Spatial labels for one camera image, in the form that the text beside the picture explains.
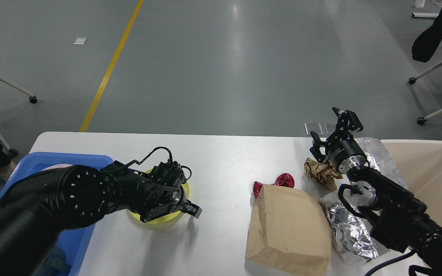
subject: blue plastic bin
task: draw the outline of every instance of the blue plastic bin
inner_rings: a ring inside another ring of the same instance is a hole
[[[105,155],[33,152],[21,159],[14,173],[1,190],[0,198],[18,180],[56,164],[81,164],[101,169],[112,162],[113,160]],[[68,274],[60,273],[58,276],[75,276],[78,274],[94,227],[95,224],[82,229],[65,230],[60,234],[56,245],[66,254],[66,263],[71,266],[71,270]]]

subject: gray floor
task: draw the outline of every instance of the gray floor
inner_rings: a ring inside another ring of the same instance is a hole
[[[137,1],[0,1],[0,130],[21,153],[78,131]],[[442,140],[442,59],[412,60],[432,24],[414,1],[145,0],[88,131],[305,136],[353,110],[361,136]],[[432,5],[428,12],[438,12]],[[76,37],[89,37],[84,46]]]

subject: yellow floor line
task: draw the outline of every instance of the yellow floor line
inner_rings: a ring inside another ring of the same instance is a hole
[[[107,86],[107,83],[109,82],[110,75],[112,75],[112,71],[115,68],[115,64],[117,63],[117,60],[120,56],[120,53],[122,52],[124,44],[126,43],[127,37],[129,36],[130,29],[132,28],[132,25],[134,24],[137,13],[141,9],[142,2],[143,2],[143,0],[139,0],[137,2],[137,5],[135,6],[134,12],[133,12],[132,16],[130,17],[129,23],[127,24],[124,34],[122,35],[122,38],[120,39],[119,45],[117,46],[117,49],[115,50],[114,57],[112,57],[112,60],[110,61],[109,67],[107,68],[107,71],[105,72],[105,76],[103,76],[102,83],[100,84],[100,87],[98,87],[98,91],[95,94],[95,98],[93,99],[93,102],[91,102],[90,108],[88,109],[88,113],[86,114],[86,117],[84,118],[83,124],[81,124],[81,127],[79,128],[79,132],[86,132],[86,130],[88,129],[88,125],[91,122],[91,118],[93,117],[93,114],[95,113],[97,105],[100,102],[100,99],[102,98],[103,91],[105,90],[105,87]]]

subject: crumpled brown paper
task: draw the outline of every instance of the crumpled brown paper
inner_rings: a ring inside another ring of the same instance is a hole
[[[313,182],[323,185],[330,192],[337,190],[334,178],[342,179],[342,174],[338,173],[330,162],[322,164],[308,157],[303,167]]]

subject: white table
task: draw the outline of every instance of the white table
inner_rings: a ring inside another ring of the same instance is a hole
[[[303,170],[311,144],[311,138],[47,132],[30,152],[103,154],[126,163],[166,146],[193,171],[190,199],[203,209],[198,220],[181,214],[174,222],[149,225],[125,210],[106,215],[96,224],[80,276],[288,276],[245,260],[252,184],[272,183],[288,172],[295,189],[322,196],[325,190]],[[155,152],[140,168],[145,171],[166,159],[166,151]],[[327,275],[363,275],[398,255],[390,252],[377,262],[351,267],[333,250]],[[374,275],[407,275],[412,264],[423,262],[413,256]]]

